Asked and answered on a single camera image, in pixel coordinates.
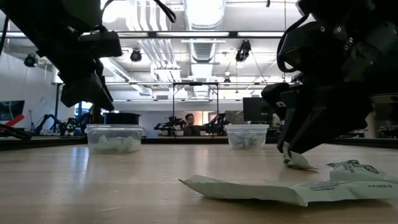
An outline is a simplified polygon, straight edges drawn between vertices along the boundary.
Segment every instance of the white material in container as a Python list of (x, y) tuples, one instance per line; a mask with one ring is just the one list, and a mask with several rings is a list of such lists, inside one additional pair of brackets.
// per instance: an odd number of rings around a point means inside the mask
[(138, 151), (144, 130), (133, 124), (88, 124), (90, 153), (129, 153)]
[(225, 129), (233, 149), (259, 149), (266, 144), (268, 124), (230, 124)]

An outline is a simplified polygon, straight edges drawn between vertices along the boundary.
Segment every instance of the ceiling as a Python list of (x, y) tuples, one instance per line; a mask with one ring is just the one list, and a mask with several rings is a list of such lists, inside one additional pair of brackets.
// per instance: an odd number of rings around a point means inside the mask
[[(266, 1), (227, 0), (223, 25), (220, 30), (283, 32), (283, 30), (301, 17), (295, 6), (295, 2), (294, 0), (271, 1), (271, 6), (266, 7)], [(107, 8), (108, 12), (106, 12), (108, 14), (113, 14), (115, 17), (113, 22), (104, 23), (108, 30), (129, 30), (126, 25), (125, 17), (126, 13), (129, 12), (123, 10), (123, 4), (125, 3), (125, 1), (115, 1)], [(168, 0), (167, 5), (174, 10), (177, 15), (176, 23), (167, 23), (169, 30), (187, 30), (182, 1)], [(19, 29), (11, 24), (10, 30), (18, 31)], [(245, 61), (243, 68), (236, 68), (234, 57), (241, 42), (242, 39), (225, 39), (225, 43), (217, 44), (218, 47), (216, 49), (215, 59), (212, 61), (215, 64), (211, 71), (212, 80), (223, 82), (226, 77), (225, 72), (227, 71), (230, 72), (229, 76), (232, 82), (282, 82), (284, 80), (284, 74), (279, 71), (275, 64), (279, 39), (250, 39), (252, 53)], [(27, 39), (10, 39), (7, 44), (9, 49), (8, 53), (20, 58), (36, 50), (34, 45)], [(121, 45), (125, 54), (122, 57), (113, 58), (117, 65), (128, 72), (128, 76), (137, 82), (155, 81), (150, 75), (152, 63), (145, 52), (141, 50), (143, 54), (140, 62), (131, 62), (129, 58), (130, 52), (140, 47), (137, 39), (121, 39)], [(180, 76), (182, 79), (187, 78), (192, 74), (190, 65), (191, 56), (188, 44), (181, 43), (181, 39), (171, 39), (171, 45), (177, 64), (181, 68)], [(108, 82), (121, 82), (121, 79), (109, 70), (105, 70), (104, 74), (107, 76)], [(292, 74), (285, 75), (286, 81), (290, 81), (289, 78), (291, 75)], [(135, 91), (135, 89), (130, 86), (109, 86), (109, 88), (111, 91)]]

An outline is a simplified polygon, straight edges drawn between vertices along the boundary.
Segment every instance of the computer screen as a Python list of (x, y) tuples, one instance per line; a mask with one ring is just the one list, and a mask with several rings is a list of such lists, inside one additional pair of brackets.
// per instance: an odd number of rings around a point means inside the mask
[(267, 122), (273, 120), (274, 111), (261, 97), (243, 98), (243, 120)]
[(10, 121), (24, 112), (24, 100), (0, 101), (0, 121)]

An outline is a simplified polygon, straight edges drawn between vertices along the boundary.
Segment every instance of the plastic container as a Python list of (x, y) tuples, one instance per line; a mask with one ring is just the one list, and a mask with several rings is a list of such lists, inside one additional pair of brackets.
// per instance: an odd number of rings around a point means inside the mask
[(233, 149), (260, 149), (266, 144), (268, 124), (230, 124), (225, 129)]
[(144, 130), (134, 124), (88, 124), (86, 132), (90, 153), (112, 154), (138, 151)]

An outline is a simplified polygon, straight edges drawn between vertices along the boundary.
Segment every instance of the wooden table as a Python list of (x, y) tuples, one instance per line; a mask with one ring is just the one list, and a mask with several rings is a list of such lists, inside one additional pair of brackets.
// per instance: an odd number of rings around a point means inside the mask
[(91, 156), (85, 146), (0, 153), (1, 223), (397, 223), (398, 200), (311, 203), (203, 198), (177, 179), (201, 174), (233, 182), (327, 179), (329, 162), (358, 159), (397, 175), (398, 151), (323, 145), (308, 153), (318, 172), (285, 168), (275, 146), (145, 145)]

